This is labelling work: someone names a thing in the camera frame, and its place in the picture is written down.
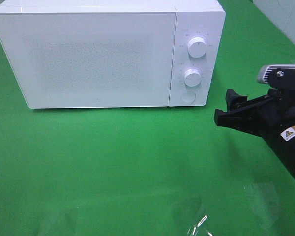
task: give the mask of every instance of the timer knob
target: timer knob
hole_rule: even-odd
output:
[[[200,71],[196,69],[189,69],[184,74],[185,84],[189,87],[197,86],[201,82]]]
[[[193,58],[202,57],[207,51],[207,43],[201,37],[196,37],[188,42],[188,52]]]

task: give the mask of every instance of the screw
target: screw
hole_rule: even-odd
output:
[[[282,77],[284,76],[284,71],[278,71],[278,72],[276,73],[276,76],[277,76],[278,78],[282,78]]]

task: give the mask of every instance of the microwave control panel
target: microwave control panel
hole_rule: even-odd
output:
[[[224,19],[224,11],[179,12],[177,7],[170,106],[206,104]]]

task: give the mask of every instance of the transparent plastic sheet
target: transparent plastic sheet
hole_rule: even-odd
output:
[[[201,198],[190,197],[175,204],[174,216],[176,216],[177,232],[183,232],[183,236],[213,236],[209,229],[205,205]]]
[[[78,208],[46,214],[36,236],[74,236]]]
[[[201,204],[194,217],[193,224],[188,229],[187,236],[213,236],[210,230],[208,230],[207,220],[208,216],[205,213],[204,205]]]

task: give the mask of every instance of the warning label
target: warning label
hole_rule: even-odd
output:
[[[284,130],[282,133],[281,133],[281,136],[282,138],[285,140],[285,141],[288,141],[290,140],[291,138],[295,137],[295,125]]]

